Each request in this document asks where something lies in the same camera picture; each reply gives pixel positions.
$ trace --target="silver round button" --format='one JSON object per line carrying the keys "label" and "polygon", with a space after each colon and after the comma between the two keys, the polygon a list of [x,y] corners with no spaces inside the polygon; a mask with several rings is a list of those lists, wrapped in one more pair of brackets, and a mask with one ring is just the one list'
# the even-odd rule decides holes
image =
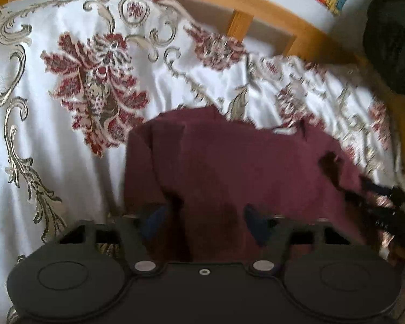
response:
{"label": "silver round button", "polygon": [[208,270],[208,269],[201,269],[201,270],[200,270],[200,275],[210,275],[210,270]]}
{"label": "silver round button", "polygon": [[156,264],[152,261],[139,261],[135,263],[135,269],[140,272],[151,272],[156,268]]}
{"label": "silver round button", "polygon": [[260,272],[268,272],[272,270],[275,265],[270,261],[256,261],[254,263],[254,268]]}

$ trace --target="bed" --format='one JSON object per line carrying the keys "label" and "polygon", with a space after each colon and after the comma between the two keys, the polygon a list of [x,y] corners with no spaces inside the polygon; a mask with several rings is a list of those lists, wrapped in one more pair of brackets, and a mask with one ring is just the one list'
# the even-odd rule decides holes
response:
{"label": "bed", "polygon": [[[284,132],[306,120],[405,190],[405,98],[366,59],[268,0],[199,1],[234,11],[226,36],[176,0],[0,0],[0,323],[17,317],[5,280],[24,255],[124,213],[126,135],[164,111],[211,105]],[[247,50],[254,18],[289,35],[282,54]]]}

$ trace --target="folded garment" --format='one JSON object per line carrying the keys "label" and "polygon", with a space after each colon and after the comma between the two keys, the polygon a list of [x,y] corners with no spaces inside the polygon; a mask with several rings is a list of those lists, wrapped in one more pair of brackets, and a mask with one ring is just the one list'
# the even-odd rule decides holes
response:
{"label": "folded garment", "polygon": [[155,259],[256,259],[260,247],[243,219],[249,203],[266,216],[304,223],[327,218],[364,242],[342,190],[362,194],[361,175],[339,143],[305,122],[292,135],[277,132],[227,121],[213,107],[162,113],[130,132],[127,211],[171,206],[147,245]]}

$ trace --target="maroon fabric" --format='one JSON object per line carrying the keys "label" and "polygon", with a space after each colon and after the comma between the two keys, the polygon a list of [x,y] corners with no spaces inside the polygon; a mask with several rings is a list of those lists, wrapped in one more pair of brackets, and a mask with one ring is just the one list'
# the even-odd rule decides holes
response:
{"label": "maroon fabric", "polygon": [[360,172],[335,139],[304,122],[294,135],[274,134],[206,107],[163,113],[129,134],[127,211],[175,205],[148,245],[157,259],[256,259],[260,249],[243,219],[247,203],[306,223],[327,218],[362,241],[335,185],[362,193]]}

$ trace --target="black circular disc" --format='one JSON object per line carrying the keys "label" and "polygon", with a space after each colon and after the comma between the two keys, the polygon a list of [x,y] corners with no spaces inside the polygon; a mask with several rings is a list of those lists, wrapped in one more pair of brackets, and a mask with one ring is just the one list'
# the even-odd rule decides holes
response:
{"label": "black circular disc", "polygon": [[27,258],[9,275],[8,292],[15,308],[39,318],[65,320],[100,310],[124,282],[122,266],[102,254],[51,262]]}
{"label": "black circular disc", "polygon": [[349,256],[305,255],[287,266],[285,287],[302,306],[331,318],[364,319],[390,310],[400,291],[395,270],[379,257]]}

